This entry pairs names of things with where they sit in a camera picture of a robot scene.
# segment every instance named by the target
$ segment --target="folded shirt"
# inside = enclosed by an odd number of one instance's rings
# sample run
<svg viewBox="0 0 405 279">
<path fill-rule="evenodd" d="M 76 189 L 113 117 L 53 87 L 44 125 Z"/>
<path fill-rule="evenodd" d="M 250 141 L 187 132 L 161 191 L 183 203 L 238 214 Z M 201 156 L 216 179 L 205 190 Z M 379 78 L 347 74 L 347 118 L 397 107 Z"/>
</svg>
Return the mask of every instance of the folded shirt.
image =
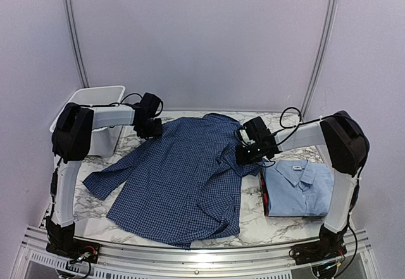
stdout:
<svg viewBox="0 0 405 279">
<path fill-rule="evenodd" d="M 263 168 L 268 216 L 326 216 L 333 190 L 333 176 L 323 163 L 308 160 L 279 161 Z"/>
</svg>

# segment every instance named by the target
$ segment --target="shirt collar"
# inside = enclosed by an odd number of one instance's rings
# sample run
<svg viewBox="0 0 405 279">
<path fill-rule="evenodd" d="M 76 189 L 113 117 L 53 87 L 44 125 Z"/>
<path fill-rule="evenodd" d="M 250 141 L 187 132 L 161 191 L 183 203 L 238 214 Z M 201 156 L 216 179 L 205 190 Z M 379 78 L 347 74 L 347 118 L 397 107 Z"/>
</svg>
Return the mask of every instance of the shirt collar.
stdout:
<svg viewBox="0 0 405 279">
<path fill-rule="evenodd" d="M 295 171 L 293 166 L 300 166 L 302 170 Z M 293 186 L 297 186 L 300 181 L 313 184 L 316 175 L 316 167 L 308 160 L 279 161 L 275 169 Z"/>
</svg>

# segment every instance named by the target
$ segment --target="white plastic basket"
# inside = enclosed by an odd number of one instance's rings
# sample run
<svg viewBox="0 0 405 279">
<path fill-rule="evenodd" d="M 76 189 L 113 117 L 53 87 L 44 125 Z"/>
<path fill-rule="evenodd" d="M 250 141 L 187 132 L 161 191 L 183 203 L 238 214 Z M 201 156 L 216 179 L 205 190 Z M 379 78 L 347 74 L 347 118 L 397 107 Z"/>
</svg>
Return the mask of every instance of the white plastic basket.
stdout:
<svg viewBox="0 0 405 279">
<path fill-rule="evenodd" d="M 84 88 L 76 91 L 69 99 L 69 102 L 77 104 L 111 104 L 121 102 L 125 93 L 125 87 L 122 85 Z M 53 133 L 56 121 L 59 115 L 53 121 L 49 131 Z M 92 131 L 90 143 L 90 156 L 111 157 L 114 154 L 115 146 L 121 133 L 122 126 L 104 127 Z"/>
</svg>

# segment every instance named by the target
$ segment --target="marble surface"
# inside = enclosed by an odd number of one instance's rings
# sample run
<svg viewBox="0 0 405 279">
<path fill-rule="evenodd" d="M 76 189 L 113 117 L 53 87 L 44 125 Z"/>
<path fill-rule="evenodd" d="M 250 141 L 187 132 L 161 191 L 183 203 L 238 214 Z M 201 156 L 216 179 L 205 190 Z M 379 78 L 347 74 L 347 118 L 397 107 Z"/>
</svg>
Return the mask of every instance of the marble surface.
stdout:
<svg viewBox="0 0 405 279">
<path fill-rule="evenodd" d="M 210 113 L 207 111 L 164 111 L 161 114 L 163 122 L 175 120 L 183 116 L 201 117 Z M 280 129 L 278 123 L 280 113 L 252 113 L 252 112 L 220 112 L 231 116 L 241 123 L 251 118 L 261 116 L 271 131 Z M 285 115 L 284 125 L 297 123 L 298 117 L 293 114 Z M 115 154 L 110 158 L 88 157 L 82 164 L 75 189 L 74 217 L 77 222 L 76 233 L 81 237 L 111 242 L 137 244 L 148 246 L 169 245 L 154 242 L 132 233 L 126 232 L 118 225 L 106 218 L 106 215 L 122 189 L 122 185 L 114 190 L 106 200 L 95 198 L 84 187 L 82 181 L 93 171 L 101 171 L 109 165 L 126 156 L 134 148 L 143 143 L 132 131 L 132 127 L 124 127 L 118 141 Z M 311 162 L 322 162 L 315 147 L 295 149 L 276 155 L 274 160 L 308 159 Z M 318 235 L 323 220 L 320 218 L 269 218 L 263 214 L 263 201 L 259 186 L 259 177 L 246 176 L 242 179 L 242 197 L 240 209 L 239 235 L 213 240 L 198 240 L 192 243 L 197 247 L 240 247 L 262 244 L 273 244 L 291 240 L 306 239 Z"/>
</svg>

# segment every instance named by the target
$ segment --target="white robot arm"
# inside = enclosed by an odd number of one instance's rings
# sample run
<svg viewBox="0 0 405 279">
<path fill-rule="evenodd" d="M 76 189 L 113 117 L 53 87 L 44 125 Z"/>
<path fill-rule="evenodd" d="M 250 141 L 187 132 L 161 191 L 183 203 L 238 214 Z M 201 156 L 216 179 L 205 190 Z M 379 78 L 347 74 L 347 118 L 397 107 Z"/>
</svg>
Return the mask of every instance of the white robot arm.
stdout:
<svg viewBox="0 0 405 279">
<path fill-rule="evenodd" d="M 296 264 L 304 264 L 345 254 L 343 236 L 358 198 L 359 176 L 370 148 L 360 126 L 345 111 L 339 111 L 271 133 L 257 117 L 244 124 L 239 138 L 241 145 L 236 152 L 239 164 L 260 162 L 264 156 L 271 159 L 275 154 L 295 148 L 327 147 L 335 182 L 330 209 L 320 229 L 320 241 L 294 246 L 292 257 Z"/>
<path fill-rule="evenodd" d="M 52 134 L 56 169 L 51 182 L 53 205 L 46 219 L 49 243 L 47 251 L 73 258 L 97 262 L 100 245 L 74 238 L 73 199 L 78 171 L 90 150 L 92 130 L 117 125 L 132 125 L 142 138 L 162 134 L 161 99 L 145 93 L 136 104 L 78 105 L 69 103 L 60 114 Z"/>
</svg>

